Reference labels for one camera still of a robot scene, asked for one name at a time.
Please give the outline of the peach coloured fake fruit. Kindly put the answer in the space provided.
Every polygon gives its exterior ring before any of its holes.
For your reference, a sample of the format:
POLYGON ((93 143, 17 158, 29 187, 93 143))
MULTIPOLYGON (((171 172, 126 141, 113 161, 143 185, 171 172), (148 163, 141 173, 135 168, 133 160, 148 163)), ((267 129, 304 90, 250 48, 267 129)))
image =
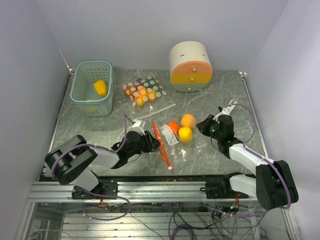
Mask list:
POLYGON ((183 127, 194 129, 196 127, 196 119, 192 114, 186 113, 182 116, 180 124, 183 127))

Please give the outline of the yellow fake lemon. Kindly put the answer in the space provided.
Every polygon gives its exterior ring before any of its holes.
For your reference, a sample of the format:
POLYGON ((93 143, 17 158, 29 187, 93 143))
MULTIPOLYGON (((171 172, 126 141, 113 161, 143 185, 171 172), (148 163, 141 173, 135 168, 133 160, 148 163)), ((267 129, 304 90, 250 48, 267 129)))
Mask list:
POLYGON ((182 143, 188 143, 193 139, 193 131, 189 127, 181 127, 178 136, 182 143))

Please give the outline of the clear red-zip bag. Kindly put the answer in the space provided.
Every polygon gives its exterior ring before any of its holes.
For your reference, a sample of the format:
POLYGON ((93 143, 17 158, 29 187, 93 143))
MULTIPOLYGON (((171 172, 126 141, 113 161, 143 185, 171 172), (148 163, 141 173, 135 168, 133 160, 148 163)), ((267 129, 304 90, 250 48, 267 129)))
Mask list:
POLYGON ((215 150, 210 140, 192 129, 193 138, 181 142, 179 134, 169 128, 170 121, 160 124, 152 122, 155 137, 160 141, 159 149, 150 155, 151 166, 157 174, 196 175, 204 174, 207 165, 215 158, 215 150))

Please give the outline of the polka dot zip bag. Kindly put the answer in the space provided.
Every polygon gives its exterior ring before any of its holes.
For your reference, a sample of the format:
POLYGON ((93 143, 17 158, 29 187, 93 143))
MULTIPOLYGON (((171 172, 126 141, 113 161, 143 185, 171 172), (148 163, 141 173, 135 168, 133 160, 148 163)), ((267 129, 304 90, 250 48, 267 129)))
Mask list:
POLYGON ((125 113, 133 120, 149 118, 176 106, 155 75, 130 80, 122 89, 127 99, 125 113))

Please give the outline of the yellow fake bell pepper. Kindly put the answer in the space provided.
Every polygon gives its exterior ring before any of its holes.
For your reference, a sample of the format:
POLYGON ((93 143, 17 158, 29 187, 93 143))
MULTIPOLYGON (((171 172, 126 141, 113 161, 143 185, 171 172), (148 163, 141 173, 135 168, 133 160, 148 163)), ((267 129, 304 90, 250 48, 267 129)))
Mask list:
POLYGON ((108 87, 107 84, 104 80, 98 80, 93 84, 93 87, 96 91, 96 93, 100 96, 100 97, 105 97, 108 94, 108 87))

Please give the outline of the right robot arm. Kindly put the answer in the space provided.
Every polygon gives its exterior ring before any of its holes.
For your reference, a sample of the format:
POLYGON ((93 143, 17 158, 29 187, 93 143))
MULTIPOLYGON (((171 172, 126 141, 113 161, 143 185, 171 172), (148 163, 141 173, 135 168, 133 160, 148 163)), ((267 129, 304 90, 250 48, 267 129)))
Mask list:
POLYGON ((220 115, 215 119, 209 115, 196 124, 204 136, 216 140, 217 149, 228 159, 247 168, 255 177, 236 174, 220 186, 221 194, 226 198, 237 192, 254 197, 265 210, 290 207, 299 200, 290 167, 284 160, 266 158, 235 137, 234 122, 229 115, 220 115))

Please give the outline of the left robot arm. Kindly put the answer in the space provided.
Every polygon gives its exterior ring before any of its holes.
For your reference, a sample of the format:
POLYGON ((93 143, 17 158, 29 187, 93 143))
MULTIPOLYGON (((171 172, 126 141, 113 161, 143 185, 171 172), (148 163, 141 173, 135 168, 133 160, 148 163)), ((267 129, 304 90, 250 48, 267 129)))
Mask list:
POLYGON ((119 169, 131 157, 154 152, 160 146, 159 140, 149 131, 140 134, 131 130, 121 142, 115 143, 110 149, 89 144, 82 135, 76 135, 48 153, 44 160, 53 178, 61 185, 76 185, 84 189, 89 198, 96 199, 105 190, 99 177, 89 170, 89 165, 119 169))

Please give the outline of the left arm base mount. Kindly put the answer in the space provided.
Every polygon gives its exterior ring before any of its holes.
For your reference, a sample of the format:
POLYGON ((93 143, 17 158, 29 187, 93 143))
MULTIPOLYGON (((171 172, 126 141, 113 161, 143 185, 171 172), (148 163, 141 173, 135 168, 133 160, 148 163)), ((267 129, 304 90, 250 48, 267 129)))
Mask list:
POLYGON ((81 187, 75 186, 71 194, 73 200, 114 199, 118 193, 118 184, 113 179, 100 179, 98 185, 87 193, 81 187))

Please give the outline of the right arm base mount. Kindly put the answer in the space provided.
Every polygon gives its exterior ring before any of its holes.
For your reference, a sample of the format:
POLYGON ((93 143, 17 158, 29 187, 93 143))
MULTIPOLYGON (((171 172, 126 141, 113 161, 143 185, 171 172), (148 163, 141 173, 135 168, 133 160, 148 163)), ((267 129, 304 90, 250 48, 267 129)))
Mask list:
POLYGON ((207 199, 235 199, 237 192, 232 190, 230 178, 240 174, 240 172, 234 172, 205 175, 205 185, 199 190, 205 193, 207 199))

